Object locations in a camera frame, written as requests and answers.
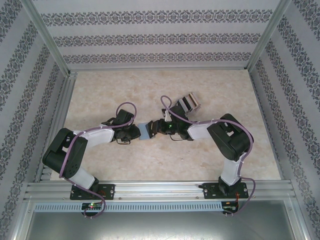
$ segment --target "beige floor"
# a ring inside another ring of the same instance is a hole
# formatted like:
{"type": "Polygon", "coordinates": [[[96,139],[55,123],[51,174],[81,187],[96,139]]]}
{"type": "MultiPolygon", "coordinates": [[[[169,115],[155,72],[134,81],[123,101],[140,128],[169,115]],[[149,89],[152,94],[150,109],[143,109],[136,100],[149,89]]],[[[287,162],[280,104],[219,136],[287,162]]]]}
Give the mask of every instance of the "beige floor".
{"type": "MultiPolygon", "coordinates": [[[[272,153],[253,87],[246,70],[101,71],[80,72],[65,127],[85,130],[115,117],[117,106],[136,104],[135,123],[162,118],[161,95],[173,101],[194,92],[201,109],[190,119],[204,121],[232,114],[254,137],[251,155],[241,174],[256,180],[278,180],[272,153]]],[[[130,106],[124,109],[133,112],[130,106]]],[[[224,157],[212,139],[170,140],[158,134],[130,145],[115,142],[87,149],[82,166],[99,180],[217,180],[224,157]]],[[[52,180],[58,179],[53,173],[52,180]]]]}

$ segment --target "enclosure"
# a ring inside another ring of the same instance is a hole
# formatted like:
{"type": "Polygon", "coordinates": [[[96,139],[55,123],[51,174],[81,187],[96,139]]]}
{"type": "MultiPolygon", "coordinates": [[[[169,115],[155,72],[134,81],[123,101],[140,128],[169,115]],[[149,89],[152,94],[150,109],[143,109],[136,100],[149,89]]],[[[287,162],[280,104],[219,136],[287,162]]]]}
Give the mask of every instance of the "enclosure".
{"type": "Polygon", "coordinates": [[[319,4],[2,0],[0,239],[320,239],[319,4]],[[146,124],[163,118],[162,95],[189,93],[201,104],[189,120],[229,113],[252,134],[247,207],[224,216],[235,199],[199,188],[224,169],[213,139],[157,134],[85,150],[81,166],[113,188],[84,219],[92,201],[42,163],[59,130],[99,126],[123,102],[146,124]]]}

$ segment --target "cable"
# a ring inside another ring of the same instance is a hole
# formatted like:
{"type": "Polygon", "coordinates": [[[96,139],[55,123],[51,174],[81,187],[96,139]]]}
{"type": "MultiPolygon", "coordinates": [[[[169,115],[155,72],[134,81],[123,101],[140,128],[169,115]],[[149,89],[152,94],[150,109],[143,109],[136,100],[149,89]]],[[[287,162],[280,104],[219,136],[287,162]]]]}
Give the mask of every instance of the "cable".
{"type": "Polygon", "coordinates": [[[238,192],[236,192],[235,193],[235,196],[236,196],[236,200],[235,200],[235,202],[236,202],[236,208],[239,206],[239,193],[238,192]]]}
{"type": "Polygon", "coordinates": [[[131,141],[129,140],[129,143],[121,143],[121,142],[118,142],[118,139],[117,139],[116,143],[119,145],[129,145],[129,144],[131,144],[131,141]]]}
{"type": "Polygon", "coordinates": [[[209,124],[209,123],[228,123],[228,124],[232,124],[232,125],[235,125],[237,126],[238,128],[240,128],[241,130],[243,130],[245,132],[245,134],[248,136],[249,138],[249,141],[250,141],[250,145],[249,145],[249,149],[248,151],[246,152],[246,154],[243,156],[243,158],[241,159],[241,162],[240,162],[240,165],[239,165],[239,168],[238,168],[238,172],[237,172],[237,175],[244,179],[244,180],[250,180],[253,182],[253,188],[252,188],[252,192],[250,194],[250,196],[248,197],[247,201],[245,202],[245,204],[236,212],[236,213],[239,213],[241,212],[245,207],[246,205],[248,204],[248,202],[250,201],[250,199],[252,198],[252,196],[254,195],[254,192],[256,190],[256,181],[250,177],[242,177],[240,175],[240,172],[241,172],[241,168],[242,168],[242,165],[243,165],[243,162],[245,160],[245,158],[251,153],[252,151],[252,148],[253,148],[253,145],[254,145],[254,140],[250,134],[250,132],[244,127],[242,126],[241,124],[237,123],[237,122],[234,122],[234,121],[230,121],[230,120],[226,120],[226,119],[212,119],[212,120],[209,120],[209,121],[189,121],[187,119],[184,119],[183,117],[175,114],[173,111],[171,111],[169,108],[172,104],[172,100],[170,99],[170,97],[166,96],[166,95],[162,95],[160,97],[160,101],[162,103],[162,105],[164,106],[164,108],[169,112],[171,113],[173,116],[175,116],[176,118],[182,120],[182,121],[185,121],[186,123],[188,124],[209,124]],[[166,98],[170,101],[170,105],[169,107],[165,104],[163,98],[166,98]]]}
{"type": "Polygon", "coordinates": [[[255,193],[255,190],[256,190],[256,181],[255,181],[253,178],[244,177],[244,176],[241,176],[241,178],[244,179],[244,180],[250,180],[250,181],[252,181],[252,183],[253,183],[253,188],[252,188],[252,191],[251,191],[250,196],[249,196],[248,199],[245,201],[245,203],[243,204],[243,206],[242,206],[237,212],[235,212],[234,214],[240,213],[240,212],[247,206],[247,204],[249,203],[250,199],[253,197],[253,195],[254,195],[254,193],[255,193]]]}
{"type": "MultiPolygon", "coordinates": [[[[129,125],[129,124],[131,124],[131,123],[134,122],[134,120],[135,120],[135,118],[136,118],[136,116],[137,116],[137,107],[136,107],[136,105],[134,105],[132,102],[126,101],[126,102],[121,103],[121,104],[118,106],[118,108],[116,109],[115,115],[116,115],[116,116],[118,115],[119,108],[120,108],[122,105],[125,105],[125,104],[130,104],[130,105],[132,105],[133,108],[134,108],[134,115],[133,115],[133,118],[132,118],[130,121],[128,121],[128,122],[126,122],[126,123],[124,123],[124,124],[121,124],[121,125],[116,125],[116,126],[97,126],[97,127],[92,127],[92,128],[87,129],[87,130],[81,131],[81,132],[79,132],[77,135],[74,136],[74,138],[72,139],[72,141],[71,141],[71,143],[70,143],[70,145],[69,145],[69,148],[68,148],[68,150],[67,150],[67,152],[66,152],[65,158],[64,158],[64,160],[63,160],[63,164],[62,164],[62,167],[61,167],[61,170],[60,170],[60,173],[59,173],[59,178],[62,178],[62,177],[63,177],[63,173],[64,173],[64,170],[65,170],[65,167],[66,167],[66,164],[67,164],[68,157],[69,157],[69,155],[70,155],[71,149],[72,149],[75,141],[77,140],[77,138],[80,137],[82,134],[85,134],[85,133],[88,133],[88,132],[91,132],[91,131],[94,131],[94,130],[100,130],[100,129],[122,128],[122,127],[127,126],[127,125],[129,125]]],[[[86,211],[87,211],[88,209],[85,209],[84,212],[83,212],[83,215],[84,215],[85,218],[90,218],[90,219],[96,218],[96,217],[98,217],[99,215],[101,215],[101,214],[105,211],[105,209],[106,209],[106,200],[104,199],[103,196],[101,196],[101,195],[99,195],[99,194],[97,194],[97,193],[95,193],[95,192],[93,192],[93,191],[90,191],[89,189],[86,189],[86,188],[84,188],[84,187],[76,184],[75,182],[71,181],[70,179],[65,178],[65,180],[67,180],[69,183],[71,183],[72,185],[76,186],[77,188],[79,188],[79,189],[81,189],[81,190],[83,190],[83,191],[86,191],[87,193],[93,194],[93,195],[99,197],[99,198],[102,200],[102,203],[103,203],[103,208],[102,208],[102,210],[101,210],[100,212],[98,212],[98,213],[97,213],[96,215],[94,215],[94,216],[87,216],[87,215],[86,215],[86,211]]]]}
{"type": "Polygon", "coordinates": [[[162,105],[164,106],[164,108],[169,112],[171,113],[173,116],[175,116],[176,118],[182,120],[182,121],[185,121],[186,123],[188,124],[209,124],[209,123],[228,123],[228,124],[232,124],[232,125],[235,125],[237,126],[238,128],[240,128],[241,130],[243,130],[245,132],[245,134],[248,136],[249,138],[249,141],[250,141],[250,145],[249,145],[249,149],[248,151],[246,152],[246,154],[243,156],[243,158],[241,159],[241,162],[240,162],[240,165],[239,165],[239,168],[238,168],[238,175],[240,175],[240,171],[241,171],[241,168],[242,168],[242,165],[243,165],[243,161],[245,160],[245,158],[250,154],[250,152],[252,151],[252,148],[253,148],[253,145],[254,145],[254,141],[253,141],[253,138],[250,134],[250,132],[244,127],[242,126],[241,124],[237,123],[237,122],[234,122],[234,121],[230,121],[230,120],[226,120],[226,119],[212,119],[212,120],[208,120],[208,121],[189,121],[187,119],[184,119],[183,117],[175,114],[173,111],[171,111],[169,109],[169,107],[165,104],[163,98],[166,98],[170,101],[170,106],[171,106],[171,103],[172,103],[172,100],[170,99],[170,97],[166,96],[166,95],[162,95],[160,97],[160,101],[162,103],[162,105]]]}

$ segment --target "patterned wallpaper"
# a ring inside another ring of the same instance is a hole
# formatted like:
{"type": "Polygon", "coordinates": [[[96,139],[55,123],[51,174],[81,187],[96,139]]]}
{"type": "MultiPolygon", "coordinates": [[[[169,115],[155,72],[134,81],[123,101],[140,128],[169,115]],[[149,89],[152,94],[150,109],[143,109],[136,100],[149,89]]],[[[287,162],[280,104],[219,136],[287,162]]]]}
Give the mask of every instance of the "patterned wallpaper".
{"type": "Polygon", "coordinates": [[[293,0],[251,72],[277,160],[320,239],[320,5],[293,0]]]}
{"type": "Polygon", "coordinates": [[[34,0],[72,70],[246,66],[279,0],[34,0]]]}
{"type": "Polygon", "coordinates": [[[0,3],[0,240],[33,182],[64,76],[18,0],[0,3]]]}

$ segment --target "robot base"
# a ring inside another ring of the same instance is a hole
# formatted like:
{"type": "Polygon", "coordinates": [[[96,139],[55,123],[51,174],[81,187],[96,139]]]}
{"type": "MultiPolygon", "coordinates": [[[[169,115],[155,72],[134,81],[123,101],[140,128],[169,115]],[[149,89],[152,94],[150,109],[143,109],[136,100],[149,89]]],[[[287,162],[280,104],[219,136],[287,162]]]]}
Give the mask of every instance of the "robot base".
{"type": "Polygon", "coordinates": [[[205,182],[199,186],[203,189],[204,199],[236,199],[237,193],[239,199],[247,199],[249,197],[247,185],[244,182],[237,184],[236,188],[225,196],[220,188],[219,183],[205,182]]]}
{"type": "MultiPolygon", "coordinates": [[[[113,200],[115,195],[115,185],[99,184],[96,193],[101,195],[105,200],[113,200]]],[[[100,198],[72,185],[70,200],[100,200],[100,198]]]]}

